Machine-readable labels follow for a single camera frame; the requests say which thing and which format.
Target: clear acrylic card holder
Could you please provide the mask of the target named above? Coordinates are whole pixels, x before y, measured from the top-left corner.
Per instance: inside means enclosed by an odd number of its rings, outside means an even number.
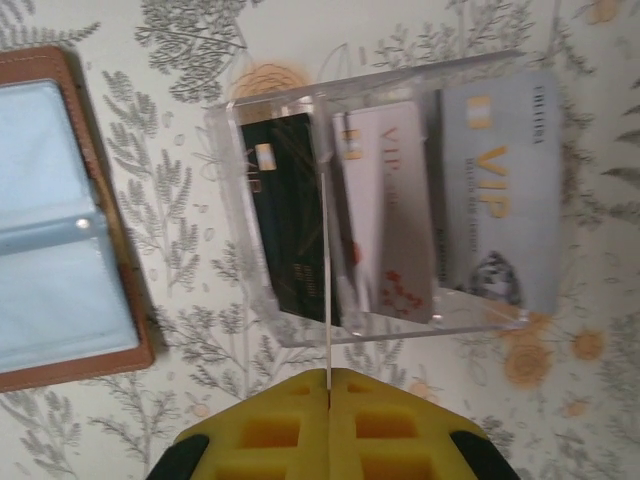
[[[274,292],[265,253],[265,249],[268,250],[270,247],[265,247],[263,242],[252,197],[254,190],[258,188],[256,183],[252,183],[257,177],[252,178],[252,173],[255,172],[251,171],[257,167],[250,165],[251,162],[248,161],[249,152],[254,145],[246,144],[247,130],[243,130],[243,127],[265,120],[291,118],[302,114],[310,119],[316,181],[319,185],[320,174],[324,174],[328,179],[327,221],[335,289],[332,294],[335,293],[339,312],[339,322],[335,322],[332,327],[332,343],[513,329],[526,325],[529,315],[523,305],[506,305],[494,301],[495,297],[482,298],[441,286],[443,282],[438,281],[438,254],[434,245],[434,227],[429,205],[430,201],[433,202],[433,197],[428,196],[429,187],[426,185],[424,204],[418,202],[415,207],[422,216],[420,222],[424,222],[430,230],[428,235],[418,235],[422,243],[415,258],[416,263],[422,263],[424,266],[419,281],[416,278],[407,280],[412,285],[411,288],[420,290],[423,295],[407,293],[407,288],[402,284],[404,277],[394,270],[385,269],[386,257],[378,263],[369,262],[362,267],[354,266],[354,257],[358,255],[356,244],[353,243],[354,228],[359,229],[356,233],[361,235],[359,238],[366,243],[366,248],[375,251],[383,247],[376,243],[375,235],[366,234],[379,232],[385,238],[383,243],[388,243],[384,226],[396,220],[393,219],[393,214],[385,213],[387,217],[382,219],[368,214],[367,218],[358,220],[358,224],[353,218],[353,212],[350,212],[349,221],[349,215],[345,216],[345,212],[348,212],[349,206],[357,206],[358,202],[362,204],[362,201],[357,195],[347,198],[345,185],[351,180],[350,175],[359,173],[345,173],[345,169],[341,167],[341,159],[349,156],[355,158],[359,155],[358,149],[364,149],[369,145],[369,140],[364,135],[366,132],[351,128],[349,122],[351,125],[360,125],[358,122],[361,122],[366,128],[370,128],[369,125],[373,122],[383,136],[393,128],[387,128],[389,125],[383,124],[388,122],[393,114],[400,122],[404,122],[401,128],[417,129],[419,141],[424,143],[429,137],[428,118],[436,102],[436,92],[444,87],[520,71],[521,60],[519,52],[499,52],[234,100],[213,107],[207,112],[206,124],[212,151],[218,159],[221,193],[238,254],[242,288],[252,309],[283,346],[323,344],[325,326],[322,321],[302,318],[291,311],[283,311],[286,309],[281,305],[282,296],[279,297]],[[370,115],[372,111],[376,112],[376,115]],[[258,144],[257,147],[267,150],[270,148],[262,144]],[[380,145],[378,147],[380,151],[391,150]],[[403,150],[404,154],[412,154],[411,152],[415,151],[415,145],[409,150],[406,148]],[[273,159],[269,160],[273,152],[265,150],[257,152],[256,155],[259,153],[268,154],[265,157],[267,160],[255,157],[258,158],[256,163],[261,163],[260,168],[265,165],[267,170],[275,168],[271,165]],[[393,158],[386,160],[387,164],[392,166],[396,161],[397,159]],[[344,165],[348,165],[347,162],[348,160],[344,160]],[[427,170],[425,174],[429,175],[431,159],[428,153],[426,162],[423,163]],[[376,184],[378,180],[375,179],[380,179],[382,175],[385,176],[382,186],[374,187],[388,189],[387,177],[393,173],[391,170],[365,173],[369,175],[367,178],[374,180],[364,182],[366,186],[363,188],[370,188]],[[415,174],[407,175],[407,179],[401,181],[410,182],[412,176],[419,177]],[[353,185],[349,185],[350,192],[353,191]],[[379,206],[380,203],[376,204],[379,200],[376,200],[372,192],[375,193],[369,190],[364,193],[371,196],[371,201],[375,204],[372,208],[377,209],[379,207],[376,205]],[[384,190],[383,193],[386,199],[389,192]],[[401,201],[410,202],[411,197],[398,200]],[[382,210],[387,212],[388,208],[384,207]],[[405,245],[402,243],[407,241],[404,237],[409,235],[399,232],[393,241],[396,245]],[[397,254],[397,258],[400,263],[406,263],[406,260],[399,256],[401,253]],[[371,272],[378,272],[381,280],[375,280],[378,277],[372,276]],[[362,287],[362,278],[373,278],[374,285],[364,282],[367,286]],[[407,308],[389,305],[389,289],[401,292]],[[386,305],[388,308],[385,311],[380,307],[378,313],[372,313],[366,311],[369,304]],[[398,315],[379,313],[389,312],[389,308],[396,309]]]

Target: surface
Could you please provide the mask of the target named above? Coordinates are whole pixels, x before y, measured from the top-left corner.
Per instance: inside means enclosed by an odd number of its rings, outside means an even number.
[[[243,302],[203,106],[509,46],[567,94],[558,314],[339,347],[334,364],[474,418],[525,480],[638,477],[640,3],[346,3],[0,2],[0,48],[53,41],[81,60],[168,344],[149,371],[0,397],[0,477],[144,478],[180,430],[322,363],[279,348]]]

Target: card holder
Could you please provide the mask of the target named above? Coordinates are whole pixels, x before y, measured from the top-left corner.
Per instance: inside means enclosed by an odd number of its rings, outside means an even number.
[[[64,54],[0,54],[0,391],[149,366],[145,318]]]

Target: card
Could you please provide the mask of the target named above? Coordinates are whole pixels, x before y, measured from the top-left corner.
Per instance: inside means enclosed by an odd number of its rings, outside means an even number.
[[[435,262],[418,108],[399,102],[352,111],[346,127],[344,120],[334,117],[334,126],[361,250],[359,301],[374,313],[428,322]]]
[[[359,110],[334,115],[333,125],[351,212],[354,282],[360,309],[378,307],[384,227],[384,165],[380,161],[379,114]]]
[[[310,116],[244,125],[242,135],[247,181],[280,309],[324,321],[322,204]],[[338,324],[335,297],[332,305],[332,323]]]
[[[438,97],[429,168],[441,284],[553,313],[562,177],[553,75],[524,72]]]

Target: brown leather card wallet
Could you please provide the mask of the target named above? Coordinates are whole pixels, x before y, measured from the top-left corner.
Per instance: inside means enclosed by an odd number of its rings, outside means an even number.
[[[123,309],[126,311],[126,304],[128,304],[130,317],[135,323],[138,342],[134,348],[115,351],[114,353],[94,356],[83,355],[83,358],[74,360],[0,373],[0,391],[37,387],[142,369],[151,365],[154,359],[146,325],[145,302],[141,295],[141,285],[138,284],[137,277],[134,275],[133,257],[129,251],[125,229],[110,183],[105,176],[103,165],[98,161],[96,149],[90,136],[90,129],[81,108],[76,82],[72,77],[65,54],[60,49],[49,46],[0,53],[0,89],[45,80],[55,83],[59,89],[59,95],[64,101],[66,114],[77,141],[86,174],[91,180],[90,183],[95,191],[96,203],[99,205],[101,218],[104,219],[106,217],[107,226],[104,230],[108,232],[108,240],[117,262],[117,273],[119,273],[122,289],[126,296],[126,301],[122,301],[122,305],[125,305]],[[0,154],[0,161],[12,160],[14,159],[6,156],[3,159],[2,154]],[[91,322],[92,318],[76,319],[76,321]],[[0,330],[2,330],[2,323],[3,319],[0,318]]]

